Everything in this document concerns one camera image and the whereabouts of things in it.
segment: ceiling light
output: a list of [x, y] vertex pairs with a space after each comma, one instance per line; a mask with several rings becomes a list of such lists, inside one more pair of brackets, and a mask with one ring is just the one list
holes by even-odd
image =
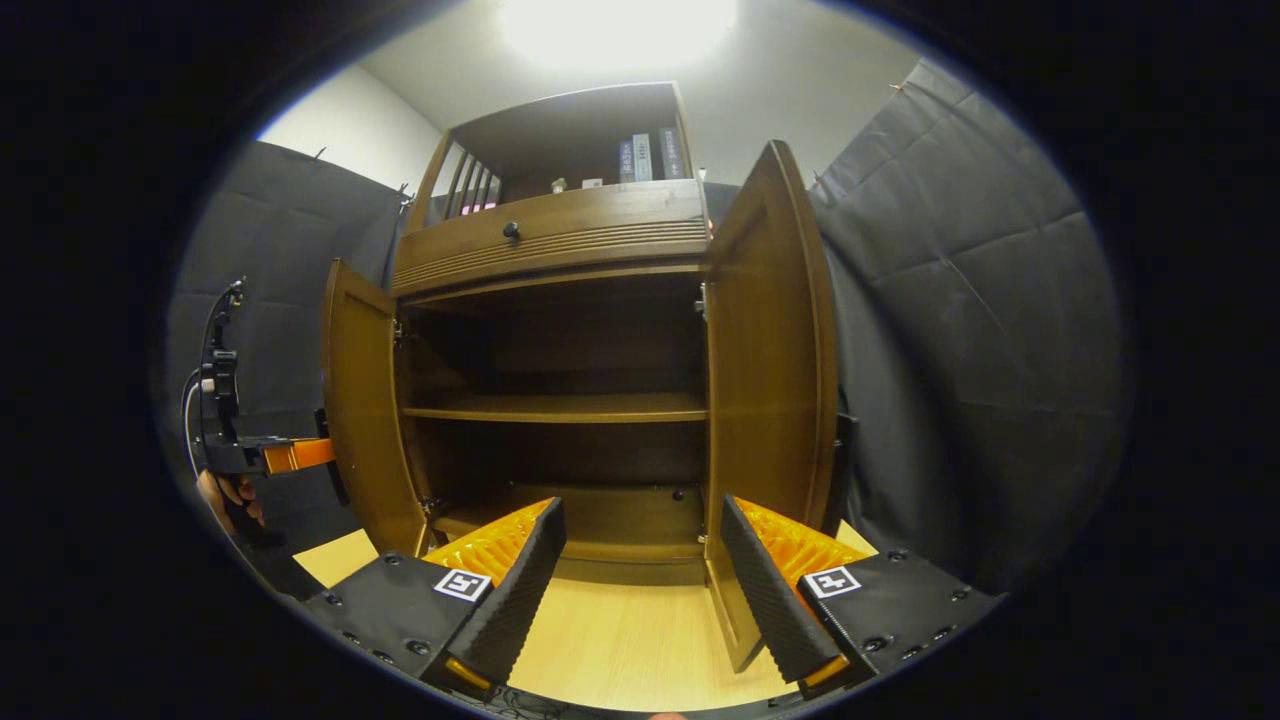
[[735, 0], [506, 0], [507, 41], [553, 68], [669, 68], [709, 53]]

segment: ceiling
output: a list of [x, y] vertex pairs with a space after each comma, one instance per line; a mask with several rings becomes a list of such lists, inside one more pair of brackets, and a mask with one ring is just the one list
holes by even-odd
[[361, 65], [442, 131], [549, 95], [675, 79], [694, 165], [707, 168], [708, 182], [741, 184], [771, 138], [791, 146], [805, 178], [824, 170], [919, 59], [879, 26], [829, 5], [735, 0], [732, 27], [699, 60], [625, 69], [584, 59], [548, 69], [507, 41], [504, 1], [461, 3]]

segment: white wall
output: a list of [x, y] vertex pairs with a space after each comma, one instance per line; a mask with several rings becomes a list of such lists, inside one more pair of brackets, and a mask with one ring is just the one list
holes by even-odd
[[262, 142], [315, 155], [390, 188], [417, 192], [435, 129], [399, 95], [358, 65], [329, 78], [259, 135]]

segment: drawer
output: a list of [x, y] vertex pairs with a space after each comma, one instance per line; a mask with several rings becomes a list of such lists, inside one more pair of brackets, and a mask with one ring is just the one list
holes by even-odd
[[[516, 238], [503, 236], [516, 223]], [[700, 255], [707, 220], [698, 181], [571, 190], [453, 218], [401, 238], [392, 297], [571, 265]]]

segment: wooden cabinet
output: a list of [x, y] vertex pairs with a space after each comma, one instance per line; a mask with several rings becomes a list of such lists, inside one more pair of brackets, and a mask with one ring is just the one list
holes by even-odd
[[[782, 142], [765, 146], [714, 240], [698, 179], [618, 184], [618, 141], [645, 128], [678, 128], [690, 167], [675, 87], [630, 87], [451, 131], [422, 187], [470, 140], [477, 149], [451, 190], [465, 197], [447, 205], [475, 211], [428, 223], [420, 191], [389, 295], [334, 261], [330, 433], [379, 551], [421, 555], [433, 533], [561, 496], [557, 573], [705, 583], [741, 667], [760, 637], [718, 539], [721, 498], [822, 521], [836, 421], [831, 288]], [[584, 109], [594, 123], [568, 128], [579, 149], [557, 133]], [[549, 133], [550, 155], [515, 140], [503, 154], [494, 127], [526, 126]], [[506, 176], [495, 206], [474, 202], [490, 186], [458, 184], [476, 172]], [[535, 179], [582, 173], [613, 182], [534, 193]], [[509, 223], [518, 232], [504, 236]]]

